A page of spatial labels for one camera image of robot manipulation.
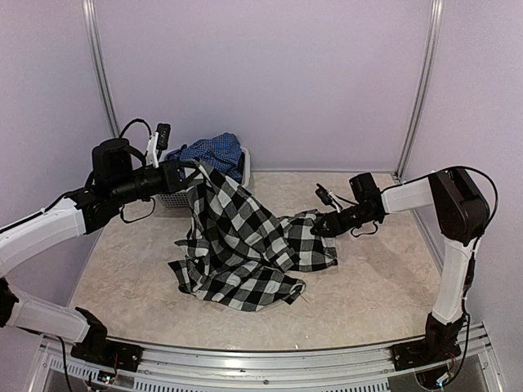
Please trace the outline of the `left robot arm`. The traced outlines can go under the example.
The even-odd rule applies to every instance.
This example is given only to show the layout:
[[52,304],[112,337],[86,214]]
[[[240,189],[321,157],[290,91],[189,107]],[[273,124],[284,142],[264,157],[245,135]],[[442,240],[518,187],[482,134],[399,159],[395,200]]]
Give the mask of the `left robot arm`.
[[86,311],[45,301],[11,286],[5,277],[33,256],[72,238],[105,227],[137,200],[186,189],[198,175],[194,163],[159,161],[154,140],[142,153],[125,138],[102,142],[92,151],[92,173],[79,189],[49,207],[1,229],[1,325],[81,343],[97,363],[114,356],[114,344],[99,332]]

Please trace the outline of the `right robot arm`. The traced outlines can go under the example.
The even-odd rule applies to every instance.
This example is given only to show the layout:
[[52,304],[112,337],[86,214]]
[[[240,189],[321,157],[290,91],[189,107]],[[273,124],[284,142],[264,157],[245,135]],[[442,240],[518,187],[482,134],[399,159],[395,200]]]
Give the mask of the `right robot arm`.
[[472,179],[474,173],[472,167],[447,167],[386,189],[379,189],[371,174],[362,173],[349,181],[355,197],[349,208],[339,207],[331,191],[323,187],[316,191],[323,203],[334,207],[311,228],[312,234],[324,238],[352,233],[367,223],[380,225],[391,214],[434,207],[445,253],[438,296],[427,319],[426,332],[431,334],[418,344],[418,356],[428,363],[449,350],[449,337],[442,331],[459,330],[463,325],[464,303],[473,280],[471,262],[497,211]]

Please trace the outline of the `black white plaid shirt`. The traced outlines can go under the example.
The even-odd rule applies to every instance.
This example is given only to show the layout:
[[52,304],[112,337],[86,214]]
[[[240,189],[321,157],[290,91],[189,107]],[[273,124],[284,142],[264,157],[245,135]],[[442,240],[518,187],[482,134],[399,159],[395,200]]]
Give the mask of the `black white plaid shirt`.
[[311,232],[320,212],[275,216],[234,179],[197,163],[186,190],[191,227],[169,263],[180,292],[243,312],[292,304],[306,289],[293,272],[338,263],[335,241]]

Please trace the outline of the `white plastic basket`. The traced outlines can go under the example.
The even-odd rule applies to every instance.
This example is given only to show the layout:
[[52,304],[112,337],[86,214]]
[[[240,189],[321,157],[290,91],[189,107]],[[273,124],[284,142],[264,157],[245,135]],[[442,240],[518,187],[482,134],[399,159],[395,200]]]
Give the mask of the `white plastic basket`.
[[[247,188],[251,175],[251,157],[250,151],[246,147],[242,147],[242,154],[240,157],[239,167],[242,169],[241,185]],[[186,208],[189,206],[186,191],[181,190],[174,194],[159,194],[155,196],[156,200],[166,208]]]

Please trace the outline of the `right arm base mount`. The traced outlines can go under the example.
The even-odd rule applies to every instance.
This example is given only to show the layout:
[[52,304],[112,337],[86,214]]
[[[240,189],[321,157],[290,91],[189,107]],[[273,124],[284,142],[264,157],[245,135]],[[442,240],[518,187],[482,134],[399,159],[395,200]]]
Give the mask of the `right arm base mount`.
[[398,372],[458,357],[462,353],[458,334],[464,321],[465,317],[462,316],[453,323],[443,324],[429,314],[422,339],[391,347],[394,369]]

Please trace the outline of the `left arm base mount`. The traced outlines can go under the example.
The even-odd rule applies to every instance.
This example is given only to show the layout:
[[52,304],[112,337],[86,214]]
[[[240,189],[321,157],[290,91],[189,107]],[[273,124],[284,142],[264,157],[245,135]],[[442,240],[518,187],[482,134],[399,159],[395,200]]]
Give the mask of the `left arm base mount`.
[[94,314],[79,307],[75,309],[87,320],[89,328],[84,339],[74,343],[71,356],[115,371],[137,372],[143,348],[109,339],[107,327]]

